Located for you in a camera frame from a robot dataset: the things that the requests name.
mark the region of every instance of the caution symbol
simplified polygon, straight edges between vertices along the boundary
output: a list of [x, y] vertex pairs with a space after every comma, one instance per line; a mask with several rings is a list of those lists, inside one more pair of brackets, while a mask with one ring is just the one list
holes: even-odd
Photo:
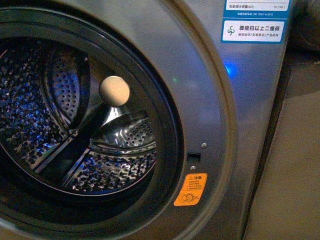
[[199, 199], [199, 196], [195, 196], [192, 193], [187, 193], [187, 194], [182, 193], [179, 195], [179, 201], [181, 203], [185, 203], [185, 202], [191, 203], [196, 199]]

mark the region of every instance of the washing machine door opening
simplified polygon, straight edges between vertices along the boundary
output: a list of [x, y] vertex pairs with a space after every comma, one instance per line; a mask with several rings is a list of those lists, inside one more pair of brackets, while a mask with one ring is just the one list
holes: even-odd
[[182, 165], [169, 91], [112, 29], [42, 10], [0, 15], [10, 11], [26, 21], [0, 26], [1, 218], [32, 232], [139, 228]]
[[130, 188], [151, 171], [157, 153], [151, 121], [139, 97], [127, 97], [129, 85], [115, 76], [121, 72], [33, 38], [8, 39], [0, 66], [1, 145], [26, 173], [92, 196]]

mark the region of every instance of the washing machine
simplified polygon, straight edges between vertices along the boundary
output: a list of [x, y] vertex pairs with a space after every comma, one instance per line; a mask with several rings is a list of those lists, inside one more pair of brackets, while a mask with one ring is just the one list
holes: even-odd
[[240, 239], [295, 5], [267, 2], [1, 1], [0, 239]]

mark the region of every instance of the screw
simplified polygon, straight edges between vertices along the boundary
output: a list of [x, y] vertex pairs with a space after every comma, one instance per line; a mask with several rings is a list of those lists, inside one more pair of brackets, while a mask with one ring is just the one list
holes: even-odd
[[202, 144], [201, 144], [201, 148], [202, 148], [202, 149], [206, 149], [207, 147], [208, 147], [208, 144], [206, 144], [206, 143], [202, 143]]

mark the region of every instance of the washing machine drum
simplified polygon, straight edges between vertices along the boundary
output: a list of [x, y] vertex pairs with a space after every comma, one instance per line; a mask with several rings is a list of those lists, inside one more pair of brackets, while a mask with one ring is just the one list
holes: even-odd
[[[153, 237], [172, 239], [196, 222], [181, 214], [197, 216], [223, 195], [231, 161], [221, 82], [176, 17], [152, 4], [126, 3], [123, 22], [0, 9], [1, 225], [50, 239], [151, 239], [131, 234], [177, 219]], [[139, 25], [155, 7], [162, 14], [148, 18], [165, 19], [176, 39], [145, 19], [147, 34], [129, 33], [125, 18]], [[207, 196], [174, 203], [196, 173], [207, 176]], [[193, 200], [197, 208], [186, 207]]]
[[103, 196], [152, 170], [151, 120], [115, 70], [38, 38], [7, 39], [1, 52], [1, 144], [29, 177], [57, 191]]

